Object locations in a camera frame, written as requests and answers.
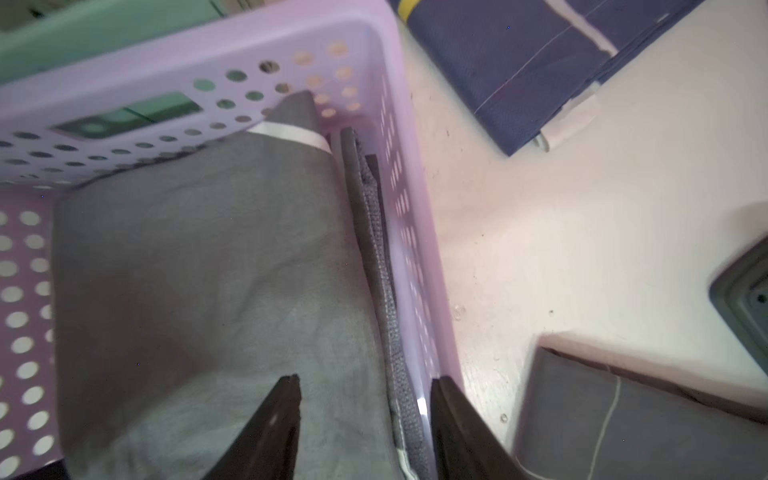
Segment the white fabric trim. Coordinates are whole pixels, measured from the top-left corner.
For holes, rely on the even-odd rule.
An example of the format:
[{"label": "white fabric trim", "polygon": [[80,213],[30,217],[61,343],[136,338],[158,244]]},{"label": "white fabric trim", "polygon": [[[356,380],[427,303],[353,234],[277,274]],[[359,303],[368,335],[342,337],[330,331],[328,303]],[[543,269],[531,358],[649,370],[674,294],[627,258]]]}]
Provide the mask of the white fabric trim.
[{"label": "white fabric trim", "polygon": [[607,52],[611,57],[618,55],[618,48],[608,40],[608,37],[597,30],[586,18],[582,17],[579,12],[576,12],[566,0],[544,0],[549,5],[549,8],[554,10],[555,13],[562,18],[568,20],[574,28],[584,34],[598,46],[602,51]]},{"label": "white fabric trim", "polygon": [[321,134],[307,130],[306,128],[263,121],[256,127],[249,128],[247,131],[252,134],[262,134],[267,137],[279,138],[280,140],[295,141],[298,144],[315,147],[318,150],[333,155],[331,147],[328,145],[328,140]]},{"label": "white fabric trim", "polygon": [[416,475],[411,472],[411,465],[408,463],[408,457],[406,456],[406,451],[403,449],[395,448],[397,451],[397,461],[400,464],[400,470],[402,470],[402,476],[406,478],[406,480],[419,480]]},{"label": "white fabric trim", "polygon": [[544,151],[552,151],[584,130],[600,113],[600,102],[596,95],[599,87],[600,84],[595,82],[566,102],[558,114],[541,127],[534,142]]}]

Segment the basket hole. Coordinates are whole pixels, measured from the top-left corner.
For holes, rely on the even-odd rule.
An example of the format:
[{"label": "basket hole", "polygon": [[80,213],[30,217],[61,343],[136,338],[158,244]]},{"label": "basket hole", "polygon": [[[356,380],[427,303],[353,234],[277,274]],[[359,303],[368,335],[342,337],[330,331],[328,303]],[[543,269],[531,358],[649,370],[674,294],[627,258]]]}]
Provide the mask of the basket hole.
[{"label": "basket hole", "polygon": [[312,54],[308,51],[298,51],[293,54],[293,61],[296,62],[296,65],[307,66],[312,63]]},{"label": "basket hole", "polygon": [[14,132],[13,136],[18,138],[24,138],[25,140],[37,140],[40,138],[40,135],[35,135],[32,133],[29,133],[28,131],[17,131],[17,132]]},{"label": "basket hole", "polygon": [[248,75],[242,70],[230,70],[227,72],[227,80],[230,81],[245,81],[248,79]]},{"label": "basket hole", "polygon": [[354,70],[352,67],[341,67],[338,70],[336,70],[336,78],[339,80],[349,80],[352,78],[352,74],[354,73]]},{"label": "basket hole", "polygon": [[331,96],[328,94],[317,94],[315,95],[315,103],[318,105],[325,105],[328,102],[331,101]]},{"label": "basket hole", "polygon": [[259,101],[262,98],[264,98],[264,94],[260,91],[249,91],[245,94],[245,98],[247,98],[250,101]]},{"label": "basket hole", "polygon": [[354,87],[350,85],[349,87],[344,87],[343,90],[341,90],[341,96],[344,98],[351,98],[357,95],[357,87]]},{"label": "basket hole", "polygon": [[263,71],[264,73],[273,74],[280,71],[280,64],[278,64],[276,61],[262,61],[259,64],[259,69]]},{"label": "basket hole", "polygon": [[328,53],[332,57],[343,57],[349,53],[349,49],[346,47],[346,43],[343,41],[335,41],[328,47]]},{"label": "basket hole", "polygon": [[319,75],[312,75],[311,77],[307,77],[306,79],[306,86],[309,88],[318,88],[322,86],[324,83],[323,77]]},{"label": "basket hole", "polygon": [[235,102],[231,101],[228,98],[222,98],[218,102],[216,102],[216,106],[218,108],[223,108],[224,110],[229,110],[231,108],[235,108]]},{"label": "basket hole", "polygon": [[216,84],[206,78],[198,78],[192,85],[199,91],[212,91],[216,88]]}]

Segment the gray plastic object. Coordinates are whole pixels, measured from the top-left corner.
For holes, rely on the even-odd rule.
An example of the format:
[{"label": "gray plastic object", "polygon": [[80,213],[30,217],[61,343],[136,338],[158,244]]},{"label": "gray plastic object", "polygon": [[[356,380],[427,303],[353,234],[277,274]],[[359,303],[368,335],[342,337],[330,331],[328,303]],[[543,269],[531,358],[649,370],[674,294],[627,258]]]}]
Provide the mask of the gray plastic object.
[{"label": "gray plastic object", "polygon": [[717,277],[710,299],[768,374],[768,237]]}]

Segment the yellow stripe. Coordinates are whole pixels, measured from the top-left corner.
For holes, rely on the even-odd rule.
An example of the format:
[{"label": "yellow stripe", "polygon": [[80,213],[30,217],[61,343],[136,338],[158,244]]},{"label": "yellow stripe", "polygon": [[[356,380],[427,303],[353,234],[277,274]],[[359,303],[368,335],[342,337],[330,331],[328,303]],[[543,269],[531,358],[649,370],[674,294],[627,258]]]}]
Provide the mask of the yellow stripe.
[{"label": "yellow stripe", "polygon": [[400,0],[400,5],[397,6],[397,15],[400,15],[400,18],[402,18],[404,22],[407,22],[408,17],[411,16],[411,12],[413,12],[413,9],[416,8],[420,1],[421,0]]}]

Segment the folded gray cloth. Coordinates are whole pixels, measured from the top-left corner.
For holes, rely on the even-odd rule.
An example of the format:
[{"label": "folded gray cloth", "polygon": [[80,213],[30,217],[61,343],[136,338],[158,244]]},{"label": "folded gray cloth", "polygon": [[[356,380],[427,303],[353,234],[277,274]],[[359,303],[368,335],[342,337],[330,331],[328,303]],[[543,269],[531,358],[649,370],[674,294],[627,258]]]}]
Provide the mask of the folded gray cloth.
[{"label": "folded gray cloth", "polygon": [[429,457],[419,406],[402,351],[381,189],[377,180],[379,165],[376,157],[364,157],[352,128],[341,131],[341,150],[355,235],[379,319],[395,445],[406,453],[402,457],[406,473],[427,480],[431,478]]},{"label": "folded gray cloth", "polygon": [[[273,122],[319,131],[310,94]],[[329,154],[240,133],[56,208],[58,408],[74,480],[195,480],[283,375],[295,478],[402,478],[381,341]]]},{"label": "folded gray cloth", "polygon": [[[539,480],[764,480],[768,427],[708,406],[714,403],[539,349],[515,457]],[[718,403],[734,411],[732,402]]]}]

